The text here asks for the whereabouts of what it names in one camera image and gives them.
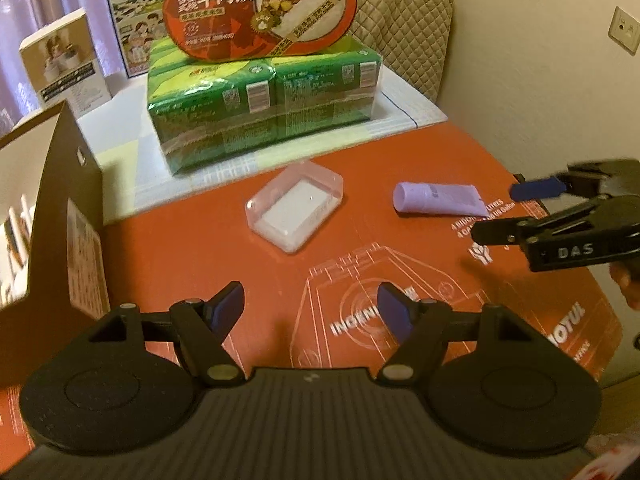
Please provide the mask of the person right hand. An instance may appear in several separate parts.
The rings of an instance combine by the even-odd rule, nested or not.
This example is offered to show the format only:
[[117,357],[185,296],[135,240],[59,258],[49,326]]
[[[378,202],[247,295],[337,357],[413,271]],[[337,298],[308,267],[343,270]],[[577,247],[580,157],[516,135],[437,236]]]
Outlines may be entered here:
[[610,277],[617,284],[626,303],[632,310],[640,310],[640,284],[634,280],[629,269],[622,262],[610,264]]

